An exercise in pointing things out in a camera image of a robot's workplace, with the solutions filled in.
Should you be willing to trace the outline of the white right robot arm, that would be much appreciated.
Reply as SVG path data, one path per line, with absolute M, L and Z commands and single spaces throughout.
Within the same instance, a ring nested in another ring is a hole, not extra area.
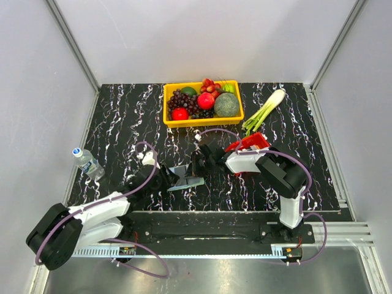
M 300 157 L 278 145 L 262 149 L 254 145 L 241 149 L 237 145 L 224 150 L 214 144 L 203 144 L 192 153 L 184 176 L 203 178 L 214 167 L 233 174 L 261 174 L 280 196 L 280 238 L 291 243 L 300 236 L 304 195 L 312 185 L 309 169 Z

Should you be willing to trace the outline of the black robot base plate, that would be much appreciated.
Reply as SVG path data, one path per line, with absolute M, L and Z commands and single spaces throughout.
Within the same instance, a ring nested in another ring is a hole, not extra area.
M 289 229 L 279 222 L 277 213 L 136 211 L 124 220 L 117 238 L 98 243 L 135 241 L 157 253 L 191 253 L 198 248 L 255 253 L 267 244 L 295 247 L 315 243 L 311 225 L 300 222 Z

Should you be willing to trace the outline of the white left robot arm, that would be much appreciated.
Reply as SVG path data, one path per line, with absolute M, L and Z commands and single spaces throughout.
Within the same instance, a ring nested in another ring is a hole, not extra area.
M 126 242 L 132 237 L 133 228 L 124 216 L 146 196 L 166 191 L 178 180 L 179 176 L 149 151 L 130 181 L 108 196 L 79 206 L 57 203 L 50 207 L 27 236 L 26 245 L 35 253 L 37 265 L 53 271 L 82 247 L 113 238 Z

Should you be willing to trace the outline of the red plastic card tray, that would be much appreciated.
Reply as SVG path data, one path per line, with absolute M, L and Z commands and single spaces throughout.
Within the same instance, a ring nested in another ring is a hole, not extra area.
M 256 162 L 264 156 L 260 150 L 268 149 L 270 144 L 260 132 L 232 143 L 225 152 L 225 165 L 234 174 L 260 173 Z

